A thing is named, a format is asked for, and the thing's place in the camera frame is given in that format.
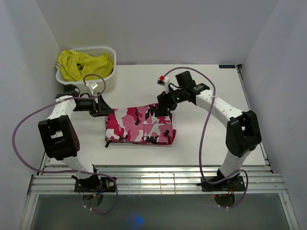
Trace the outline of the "pink camouflage trousers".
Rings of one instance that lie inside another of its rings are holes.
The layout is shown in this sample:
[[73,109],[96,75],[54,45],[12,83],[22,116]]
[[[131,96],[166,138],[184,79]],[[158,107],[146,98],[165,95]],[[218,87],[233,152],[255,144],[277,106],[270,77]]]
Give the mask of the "pink camouflage trousers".
[[158,104],[116,108],[106,119],[106,142],[171,145],[175,140],[172,114],[155,116]]

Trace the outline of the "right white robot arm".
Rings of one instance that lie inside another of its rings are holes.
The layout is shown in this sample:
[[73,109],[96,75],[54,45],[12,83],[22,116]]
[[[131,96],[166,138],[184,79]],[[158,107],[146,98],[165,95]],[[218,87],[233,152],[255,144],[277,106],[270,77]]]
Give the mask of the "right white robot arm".
[[213,115],[225,126],[225,160],[214,178],[208,180],[203,177],[202,185],[217,185],[222,190],[228,190],[237,180],[247,156],[262,141],[257,115],[251,110],[239,110],[217,97],[214,85],[209,87],[204,83],[197,84],[192,79],[191,70],[186,68],[184,72],[176,75],[178,87],[175,90],[166,75],[158,78],[157,84],[163,86],[164,91],[157,96],[156,116],[168,115],[179,103],[191,102],[206,110],[208,116]]

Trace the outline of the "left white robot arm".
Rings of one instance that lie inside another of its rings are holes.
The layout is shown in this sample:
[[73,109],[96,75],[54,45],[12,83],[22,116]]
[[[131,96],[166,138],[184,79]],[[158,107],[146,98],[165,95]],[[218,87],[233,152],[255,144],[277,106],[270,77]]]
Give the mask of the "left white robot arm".
[[66,164],[76,171],[73,179],[83,188],[97,191],[102,180],[92,163],[78,156],[80,142],[71,122],[72,112],[88,112],[92,117],[108,116],[114,110],[102,96],[95,99],[79,98],[80,89],[72,84],[64,86],[64,92],[57,94],[51,115],[38,123],[38,129],[47,156]]

